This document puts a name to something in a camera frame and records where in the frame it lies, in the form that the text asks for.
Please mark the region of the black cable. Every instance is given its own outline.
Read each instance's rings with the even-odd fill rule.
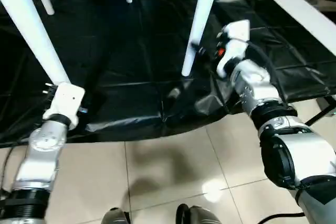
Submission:
[[[281,83],[279,81],[278,75],[276,73],[276,68],[275,68],[273,62],[268,58],[266,53],[259,46],[257,46],[256,44],[254,44],[251,41],[244,41],[244,40],[238,39],[238,38],[231,38],[231,39],[238,40],[238,41],[241,41],[241,42],[244,42],[244,43],[248,44],[250,47],[252,47],[252,49],[254,51],[256,51],[263,58],[263,60],[268,65],[268,68],[269,68],[268,70],[271,72],[272,78],[276,82],[276,85],[277,85],[277,88],[278,88],[278,91],[279,91],[279,95],[280,95],[282,101],[284,102],[284,104],[286,106],[288,106],[287,99],[285,98],[285,91],[284,91],[283,86],[281,85]]]
[[[47,98],[43,99],[41,102],[37,103],[35,106],[29,108],[28,110],[26,110],[25,113],[23,113],[17,120],[14,121],[14,123],[3,133],[3,135],[0,137],[0,141],[6,137],[6,135],[21,121],[23,120],[29,113],[31,113],[33,110],[37,109],[40,105],[44,104],[46,101],[48,101],[48,99],[50,98],[51,94],[49,93],[49,95],[47,96]],[[2,167],[2,171],[1,171],[1,179],[0,179],[0,200],[2,198],[3,195],[7,196],[9,194],[9,192],[7,192],[3,186],[4,186],[4,181],[5,181],[5,176],[6,176],[6,167],[8,164],[8,160],[9,157],[11,155],[11,153],[13,152],[14,148],[20,144],[23,143],[23,137],[20,137],[19,140],[15,141],[11,148],[8,150],[5,161],[3,163],[3,167]]]
[[[4,182],[5,182],[7,163],[8,163],[9,157],[10,157],[11,153],[13,152],[15,146],[16,146],[16,143],[13,143],[13,145],[11,146],[11,148],[8,150],[6,158],[5,158],[5,161],[4,161],[3,165],[2,165],[1,180],[0,180],[0,200],[2,199],[3,195],[6,197],[9,194],[9,192],[6,191],[3,188],[3,185],[4,185]]]
[[[306,216],[304,212],[300,212],[297,214],[277,214],[277,215],[271,215],[268,216],[267,218],[263,219],[262,221],[260,221],[258,224],[264,224],[269,220],[273,220],[276,218],[285,218],[285,217],[290,217],[290,218],[297,218],[297,217],[304,217]]]

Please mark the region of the white panel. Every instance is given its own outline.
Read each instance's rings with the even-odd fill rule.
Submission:
[[[332,21],[305,0],[274,1],[336,55],[336,25]]]

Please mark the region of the tile floor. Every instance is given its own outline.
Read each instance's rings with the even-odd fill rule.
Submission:
[[[295,106],[304,121],[319,111],[314,100]],[[335,126],[336,117],[313,128],[336,147]],[[14,150],[6,188],[24,152],[24,147]],[[0,150],[1,163],[5,153]],[[173,224],[182,202],[211,210],[223,224],[256,224],[268,215],[300,212],[286,190],[266,179],[257,132],[244,114],[156,140],[69,144],[60,167],[48,224],[99,224],[112,207],[131,211],[134,224]]]

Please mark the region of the black plastic sheet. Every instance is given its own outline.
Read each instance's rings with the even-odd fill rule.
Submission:
[[[181,76],[197,0],[51,1],[54,16],[40,2],[38,11],[71,82],[85,88],[89,110],[68,142],[167,136],[240,111],[238,100],[224,104],[227,83],[199,60],[188,78]],[[41,103],[50,81],[4,9],[0,13],[0,130],[6,132],[0,143],[7,145],[40,122],[42,105],[6,131]],[[216,0],[202,45],[213,52],[220,29],[246,18],[251,41],[276,66],[289,102],[336,93],[336,56],[272,0]],[[251,49],[247,57],[264,64]]]

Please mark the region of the robotic arm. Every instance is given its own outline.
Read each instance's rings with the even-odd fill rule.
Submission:
[[[230,41],[226,44],[217,73],[220,77],[228,77],[240,97],[244,112],[258,130],[267,177],[275,185],[289,190],[310,223],[335,223],[334,149],[302,123],[297,111],[281,99],[278,90],[270,83],[267,70],[245,59],[248,20],[229,24],[219,37],[223,34],[227,34]]]
[[[9,197],[2,200],[0,224],[45,224],[50,193],[58,171],[58,157],[67,132],[78,124],[76,116],[84,89],[61,83],[51,107],[43,115],[45,123],[32,132],[26,157],[12,185]]]

